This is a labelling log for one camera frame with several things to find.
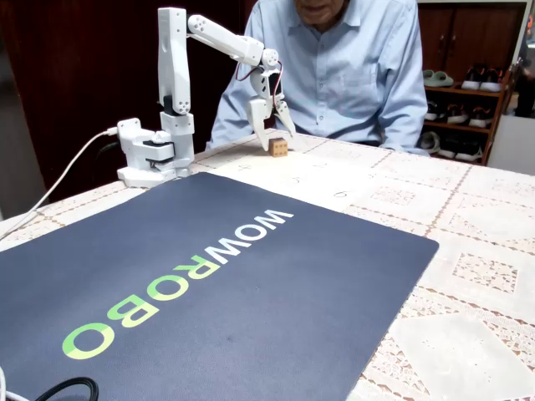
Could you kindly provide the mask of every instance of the shoe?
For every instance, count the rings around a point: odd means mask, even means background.
[[[430,70],[424,71],[424,77],[426,73],[429,73]],[[445,88],[453,86],[453,78],[448,77],[448,75],[442,71],[434,73],[429,78],[424,78],[424,85],[431,86],[433,88]]]
[[[428,121],[437,121],[444,117],[446,117],[445,110],[437,103],[427,100],[427,113],[425,114],[425,119]]]
[[[476,140],[464,139],[457,148],[455,158],[463,161],[476,161],[483,157],[481,145]]]
[[[466,73],[464,82],[461,85],[462,89],[466,90],[479,90],[482,86],[483,72],[485,69],[471,67]]]
[[[492,113],[490,109],[483,109],[478,106],[472,110],[468,125],[471,127],[486,128],[490,124],[492,124]]]
[[[424,69],[424,71],[422,71],[422,74],[424,76],[424,79],[429,79],[433,76],[433,74],[435,73],[435,71],[433,71],[432,69]]]
[[[480,90],[485,92],[500,92],[502,90],[502,78],[502,70],[488,69],[481,79]]]
[[[448,135],[441,141],[441,149],[438,155],[453,159],[459,150],[459,135]]]
[[[441,139],[436,132],[424,132],[422,135],[420,135],[417,146],[420,149],[425,150],[430,155],[433,155],[441,149]]]
[[[463,124],[468,120],[468,114],[466,114],[463,106],[459,106],[458,104],[450,104],[447,115],[448,124]]]

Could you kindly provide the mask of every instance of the wooden shelf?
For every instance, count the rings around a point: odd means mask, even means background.
[[[499,98],[500,92],[484,92],[482,90],[465,90],[461,89],[461,84],[454,83],[453,86],[450,88],[433,88],[431,86],[426,86],[425,90],[429,90],[430,92],[444,92],[447,94],[471,94],[474,96],[487,96],[490,98]]]
[[[482,165],[481,160],[477,161],[466,161],[466,160],[459,160],[459,159],[450,159],[449,157],[440,156],[438,154],[431,155],[433,159],[441,159],[441,160],[449,160],[449,161],[458,161],[459,163],[467,163],[468,165]]]
[[[480,134],[487,134],[487,135],[489,135],[490,132],[491,132],[491,130],[488,129],[488,128],[477,128],[477,127],[471,127],[470,125],[436,123],[435,121],[424,121],[424,125],[426,125],[428,127],[447,128],[447,129],[457,129],[457,130],[460,130],[460,131],[478,132]]]

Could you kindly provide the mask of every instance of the black cable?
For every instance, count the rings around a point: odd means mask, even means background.
[[[94,171],[95,171],[95,168],[97,166],[97,162],[99,161],[99,158],[100,156],[110,150],[110,149],[113,149],[115,146],[118,146],[120,144],[119,141],[116,141],[116,142],[112,142],[111,144],[107,144],[106,146],[102,147],[100,150],[99,150],[99,153],[97,153],[97,155],[94,157],[94,160],[93,160],[93,165],[91,166],[91,183],[94,184]]]
[[[65,380],[57,386],[52,387],[49,391],[41,395],[35,401],[46,401],[48,399],[51,399],[56,393],[59,393],[61,390],[65,390],[67,387],[76,386],[78,384],[83,384],[89,387],[89,401],[98,401],[99,386],[92,378],[70,378],[69,380]]]

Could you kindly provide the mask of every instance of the man's arm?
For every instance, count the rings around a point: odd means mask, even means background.
[[[379,122],[385,130],[384,148],[427,155],[416,142],[427,112],[418,7],[406,5],[390,34],[385,52],[386,101]]]
[[[251,11],[244,36],[263,43],[262,19],[258,3]],[[238,78],[244,77],[249,71],[250,67],[240,65]],[[211,141],[206,144],[207,150],[252,134],[252,127],[247,121],[246,107],[247,101],[255,94],[249,79],[240,82],[232,76],[231,83],[219,102],[216,121],[211,130]]]

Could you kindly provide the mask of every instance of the shirt collar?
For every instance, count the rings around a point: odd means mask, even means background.
[[[290,6],[288,26],[290,28],[295,28],[295,27],[298,27],[299,25],[303,25],[303,21],[299,17],[299,14],[297,10],[295,9],[295,5],[293,4],[293,1],[288,2],[288,4]],[[349,25],[350,27],[360,26],[359,4],[360,4],[360,0],[349,1],[348,9],[345,10],[345,14],[342,17],[341,23],[345,23],[346,25]]]

